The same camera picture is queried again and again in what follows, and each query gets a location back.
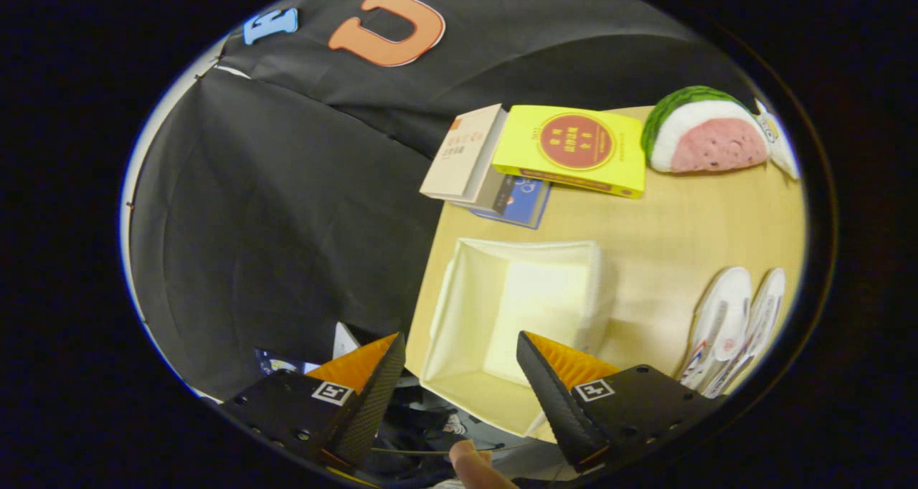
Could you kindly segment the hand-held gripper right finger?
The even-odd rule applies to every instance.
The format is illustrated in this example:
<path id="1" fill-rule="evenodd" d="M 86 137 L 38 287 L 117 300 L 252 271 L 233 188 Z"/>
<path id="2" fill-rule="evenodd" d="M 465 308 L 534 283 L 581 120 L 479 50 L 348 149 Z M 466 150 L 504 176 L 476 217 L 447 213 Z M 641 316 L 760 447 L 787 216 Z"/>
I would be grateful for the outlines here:
<path id="1" fill-rule="evenodd" d="M 723 401 L 649 365 L 618 369 L 538 333 L 519 332 L 516 359 L 564 459 L 578 473 L 653 454 Z"/>

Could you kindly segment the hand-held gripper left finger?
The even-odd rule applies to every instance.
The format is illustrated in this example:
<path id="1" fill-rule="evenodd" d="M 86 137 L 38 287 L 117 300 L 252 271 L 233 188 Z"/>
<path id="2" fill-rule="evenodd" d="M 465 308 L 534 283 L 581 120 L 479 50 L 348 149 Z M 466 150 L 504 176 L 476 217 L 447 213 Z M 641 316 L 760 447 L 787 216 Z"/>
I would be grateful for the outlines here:
<path id="1" fill-rule="evenodd" d="M 404 334 L 393 333 L 308 374 L 279 369 L 219 410 L 285 454 L 353 475 L 364 466 L 403 368 Z"/>

